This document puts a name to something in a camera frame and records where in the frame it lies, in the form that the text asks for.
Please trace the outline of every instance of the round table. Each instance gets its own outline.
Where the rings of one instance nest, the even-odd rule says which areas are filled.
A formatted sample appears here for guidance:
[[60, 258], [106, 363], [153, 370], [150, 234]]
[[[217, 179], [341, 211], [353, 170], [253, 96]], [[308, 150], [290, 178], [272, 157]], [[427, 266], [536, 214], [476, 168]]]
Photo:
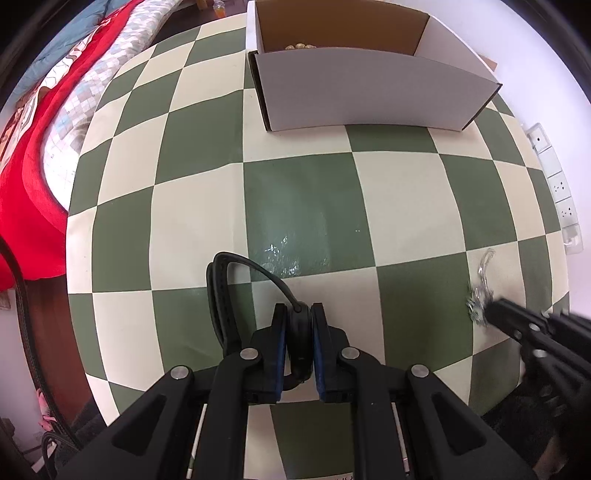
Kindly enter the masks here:
[[[110, 423], [175, 365], [216, 365], [206, 267], [218, 251], [286, 279], [387, 365], [427, 365], [477, 413], [519, 378], [518, 344], [469, 319], [489, 284], [534, 311], [568, 305], [560, 225], [519, 122], [497, 96], [463, 132], [348, 125], [266, 132], [245, 15], [171, 37], [127, 62], [90, 124], [67, 228], [72, 321]], [[281, 293], [237, 268], [243, 332]], [[313, 380], [250, 408], [246, 478], [352, 471], [348, 405]]]

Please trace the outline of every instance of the white cardboard box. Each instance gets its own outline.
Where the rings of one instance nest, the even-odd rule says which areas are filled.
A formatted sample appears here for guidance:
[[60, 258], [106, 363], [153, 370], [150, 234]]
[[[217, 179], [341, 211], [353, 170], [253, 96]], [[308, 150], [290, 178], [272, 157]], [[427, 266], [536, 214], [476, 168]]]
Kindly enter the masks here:
[[[285, 50], [296, 43], [317, 48]], [[395, 124], [463, 130], [501, 84], [452, 30], [377, 0], [254, 0], [246, 50], [269, 131]]]

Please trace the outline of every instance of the blue blanket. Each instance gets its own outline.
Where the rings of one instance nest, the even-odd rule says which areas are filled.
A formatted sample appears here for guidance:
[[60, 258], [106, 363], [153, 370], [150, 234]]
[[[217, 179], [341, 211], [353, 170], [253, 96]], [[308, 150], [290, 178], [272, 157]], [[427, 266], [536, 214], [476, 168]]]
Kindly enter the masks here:
[[95, 0], [76, 15], [41, 51], [17, 83], [7, 100], [14, 105], [25, 93], [47, 75], [80, 40], [85, 38], [108, 15], [129, 0]]

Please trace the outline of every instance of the patterned bedsheet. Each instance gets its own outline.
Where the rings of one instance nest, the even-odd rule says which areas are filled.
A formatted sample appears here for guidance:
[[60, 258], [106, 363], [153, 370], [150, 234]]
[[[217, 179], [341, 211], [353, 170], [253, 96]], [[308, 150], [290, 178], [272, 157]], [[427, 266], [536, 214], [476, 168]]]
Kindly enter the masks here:
[[145, 50], [181, 0], [144, 0], [110, 49], [84, 75], [47, 129], [43, 171], [47, 185], [67, 210], [80, 149], [108, 83], [125, 62]]

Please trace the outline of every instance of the red blanket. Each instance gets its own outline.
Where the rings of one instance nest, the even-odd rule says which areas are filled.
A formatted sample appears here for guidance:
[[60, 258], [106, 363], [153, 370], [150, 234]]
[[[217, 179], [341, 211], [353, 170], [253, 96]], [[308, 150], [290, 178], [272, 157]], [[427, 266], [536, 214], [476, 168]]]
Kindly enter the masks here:
[[[0, 174], [0, 235], [12, 249], [26, 280], [66, 273], [67, 212], [53, 197], [41, 171], [41, 147], [46, 129], [84, 74], [99, 60], [143, 0], [107, 17], [68, 73], [37, 106], [33, 123], [20, 138]], [[0, 291], [14, 280], [0, 257]]]

